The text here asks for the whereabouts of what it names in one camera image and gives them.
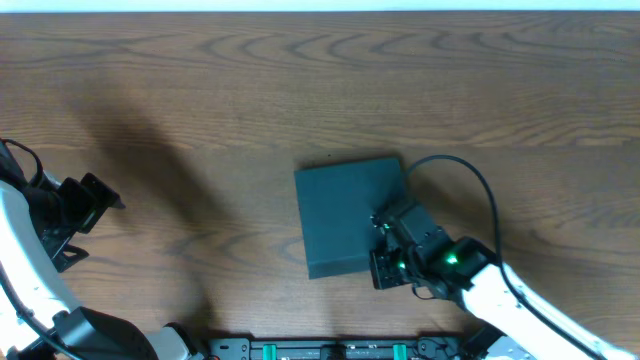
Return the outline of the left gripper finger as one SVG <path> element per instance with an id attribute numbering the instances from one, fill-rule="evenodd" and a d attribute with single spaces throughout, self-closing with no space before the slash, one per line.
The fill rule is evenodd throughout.
<path id="1" fill-rule="evenodd" d="M 94 174 L 87 173 L 81 180 L 81 185 L 95 198 L 95 204 L 80 228 L 80 233 L 88 234 L 109 208 L 126 208 L 120 195 Z"/>
<path id="2" fill-rule="evenodd" d="M 58 273 L 63 273 L 80 261 L 89 257 L 89 253 L 70 243 L 71 236 L 44 236 L 41 243 Z"/>

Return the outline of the dark green box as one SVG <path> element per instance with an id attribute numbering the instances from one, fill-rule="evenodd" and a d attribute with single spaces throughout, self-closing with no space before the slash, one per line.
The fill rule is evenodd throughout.
<path id="1" fill-rule="evenodd" d="M 406 193 L 396 157 L 294 172 L 308 276 L 319 279 L 369 269 L 381 241 L 372 217 Z"/>

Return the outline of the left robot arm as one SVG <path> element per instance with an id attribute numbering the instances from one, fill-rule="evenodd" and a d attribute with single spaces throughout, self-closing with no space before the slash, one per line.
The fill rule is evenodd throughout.
<path id="1" fill-rule="evenodd" d="M 89 309 L 61 274 L 87 258 L 71 245 L 120 196 L 95 175 L 62 182 L 40 161 L 26 178 L 1 142 L 1 352 L 8 359 L 205 359 L 206 344 L 176 323 L 143 333 L 131 322 Z"/>

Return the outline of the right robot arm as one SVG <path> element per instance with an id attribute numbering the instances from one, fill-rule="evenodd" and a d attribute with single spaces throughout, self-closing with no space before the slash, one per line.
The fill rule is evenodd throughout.
<path id="1" fill-rule="evenodd" d="M 452 240 L 417 201 L 403 199 L 371 217 L 382 235 L 370 253 L 376 289 L 425 287 L 486 322 L 488 342 L 469 345 L 467 358 L 632 359 L 536 294 L 481 242 Z"/>

